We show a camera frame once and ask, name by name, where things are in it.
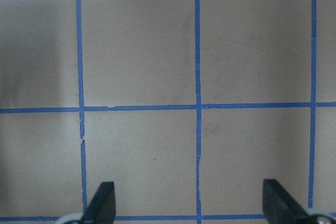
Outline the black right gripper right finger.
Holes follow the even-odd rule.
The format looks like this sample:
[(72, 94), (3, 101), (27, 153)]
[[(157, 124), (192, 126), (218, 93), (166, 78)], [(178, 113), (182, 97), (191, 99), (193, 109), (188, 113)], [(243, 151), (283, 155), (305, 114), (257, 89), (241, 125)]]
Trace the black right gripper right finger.
[(263, 214), (271, 224), (314, 223), (311, 217), (276, 179), (264, 179)]

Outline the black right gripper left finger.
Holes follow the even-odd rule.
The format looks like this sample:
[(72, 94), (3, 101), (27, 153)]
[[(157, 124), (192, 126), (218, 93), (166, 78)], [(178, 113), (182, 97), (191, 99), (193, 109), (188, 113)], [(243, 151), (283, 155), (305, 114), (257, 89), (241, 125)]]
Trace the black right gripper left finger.
[(116, 216), (114, 182), (102, 182), (79, 223), (113, 224)]

